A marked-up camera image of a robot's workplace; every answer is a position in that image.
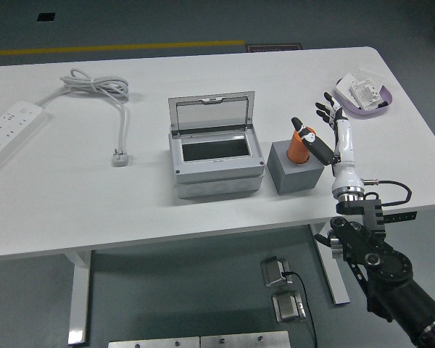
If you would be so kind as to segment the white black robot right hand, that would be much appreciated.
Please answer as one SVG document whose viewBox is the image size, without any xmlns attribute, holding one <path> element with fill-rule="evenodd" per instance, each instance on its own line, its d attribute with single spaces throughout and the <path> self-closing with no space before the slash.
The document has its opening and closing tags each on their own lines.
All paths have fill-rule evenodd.
<svg viewBox="0 0 435 348">
<path fill-rule="evenodd" d="M 293 117 L 291 122 L 295 133 L 309 152 L 323 165 L 332 167 L 334 182 L 331 191 L 334 199 L 339 202 L 361 200 L 365 189 L 355 169 L 351 124 L 342 106 L 332 95 L 325 92 L 324 98 L 327 104 L 317 102 L 316 113 L 334 132 L 334 150 L 309 130 L 299 118 Z"/>
</svg>

